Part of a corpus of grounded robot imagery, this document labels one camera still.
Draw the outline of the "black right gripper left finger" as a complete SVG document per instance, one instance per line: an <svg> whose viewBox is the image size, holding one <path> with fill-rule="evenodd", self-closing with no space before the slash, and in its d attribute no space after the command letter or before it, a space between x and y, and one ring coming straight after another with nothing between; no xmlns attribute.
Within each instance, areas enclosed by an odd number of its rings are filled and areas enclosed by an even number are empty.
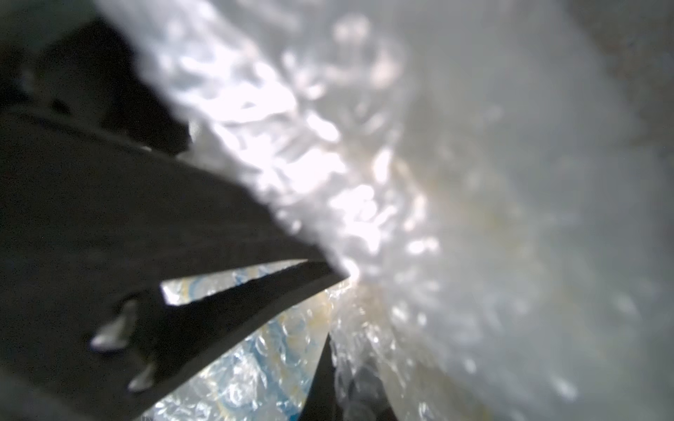
<svg viewBox="0 0 674 421"><path fill-rule="evenodd" d="M326 337L312 385L298 421L342 421L342 410L335 390L335 365L330 335Z"/></svg>

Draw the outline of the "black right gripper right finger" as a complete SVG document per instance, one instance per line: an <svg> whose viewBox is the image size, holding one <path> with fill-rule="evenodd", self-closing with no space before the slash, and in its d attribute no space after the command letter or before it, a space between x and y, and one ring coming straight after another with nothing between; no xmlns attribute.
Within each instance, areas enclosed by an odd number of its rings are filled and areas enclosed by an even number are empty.
<svg viewBox="0 0 674 421"><path fill-rule="evenodd" d="M397 421L376 367L359 368L349 382L344 403L347 421Z"/></svg>

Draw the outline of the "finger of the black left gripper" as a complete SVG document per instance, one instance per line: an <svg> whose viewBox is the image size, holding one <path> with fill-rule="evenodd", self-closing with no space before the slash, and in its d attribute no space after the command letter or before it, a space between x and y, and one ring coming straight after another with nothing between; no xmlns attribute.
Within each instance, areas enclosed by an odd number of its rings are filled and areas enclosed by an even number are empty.
<svg viewBox="0 0 674 421"><path fill-rule="evenodd" d="M131 420L343 276L237 186L1 114L1 417Z"/></svg>

